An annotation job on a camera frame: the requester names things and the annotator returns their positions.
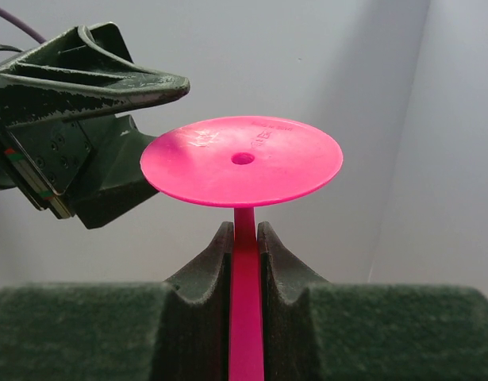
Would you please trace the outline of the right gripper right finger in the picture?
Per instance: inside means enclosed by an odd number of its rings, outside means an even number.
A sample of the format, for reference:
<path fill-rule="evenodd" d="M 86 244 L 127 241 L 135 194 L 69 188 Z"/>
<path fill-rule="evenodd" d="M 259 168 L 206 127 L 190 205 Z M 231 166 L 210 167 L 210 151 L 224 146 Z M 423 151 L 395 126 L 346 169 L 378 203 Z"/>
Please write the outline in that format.
<path fill-rule="evenodd" d="M 258 227 L 268 380 L 488 380 L 488 299 L 471 287 L 335 284 Z"/>

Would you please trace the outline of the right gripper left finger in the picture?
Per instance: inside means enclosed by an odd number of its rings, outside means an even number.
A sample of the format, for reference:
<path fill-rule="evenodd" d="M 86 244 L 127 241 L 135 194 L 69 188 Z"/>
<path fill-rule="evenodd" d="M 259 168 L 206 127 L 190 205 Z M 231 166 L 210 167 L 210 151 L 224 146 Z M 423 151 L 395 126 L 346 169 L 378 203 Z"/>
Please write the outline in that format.
<path fill-rule="evenodd" d="M 0 380 L 226 380 L 232 224 L 162 282 L 0 290 Z"/>

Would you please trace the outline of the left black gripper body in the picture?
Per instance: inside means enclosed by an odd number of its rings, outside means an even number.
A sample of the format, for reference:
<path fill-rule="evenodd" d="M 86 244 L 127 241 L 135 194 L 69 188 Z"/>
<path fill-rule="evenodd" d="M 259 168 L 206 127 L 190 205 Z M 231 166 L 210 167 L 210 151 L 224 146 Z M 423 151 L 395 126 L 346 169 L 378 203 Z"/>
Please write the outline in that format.
<path fill-rule="evenodd" d="M 0 110 L 0 191 L 17 188 L 38 210 L 75 216 L 68 189 L 93 151 L 92 112 L 19 121 Z"/>

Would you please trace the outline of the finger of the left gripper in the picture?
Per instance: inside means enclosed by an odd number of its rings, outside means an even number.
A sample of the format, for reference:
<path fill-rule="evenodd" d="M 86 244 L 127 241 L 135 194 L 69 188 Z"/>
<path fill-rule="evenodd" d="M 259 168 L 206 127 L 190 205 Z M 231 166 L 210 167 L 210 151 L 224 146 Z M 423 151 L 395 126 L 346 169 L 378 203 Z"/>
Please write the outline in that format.
<path fill-rule="evenodd" d="M 0 63 L 0 127 L 160 106 L 189 90 L 184 76 L 135 64 L 113 22 L 79 25 Z"/>
<path fill-rule="evenodd" d="M 140 169 L 141 155 L 155 138 L 140 132 L 130 115 L 89 119 L 83 130 L 90 155 L 68 196 L 84 226 L 98 229 L 158 194 Z"/>

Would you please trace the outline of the pink plastic goblet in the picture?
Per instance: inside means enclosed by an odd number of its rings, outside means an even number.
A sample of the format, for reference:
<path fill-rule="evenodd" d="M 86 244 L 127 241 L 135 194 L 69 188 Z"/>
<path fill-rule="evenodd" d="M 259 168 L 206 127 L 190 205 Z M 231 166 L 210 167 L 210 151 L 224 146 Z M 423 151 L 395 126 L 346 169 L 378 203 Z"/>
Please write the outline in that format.
<path fill-rule="evenodd" d="M 340 171 L 338 143 L 310 125 L 278 117 L 219 117 L 171 130 L 140 158 L 158 191 L 234 211 L 229 378 L 264 377 L 261 265 L 255 210 L 311 194 Z"/>

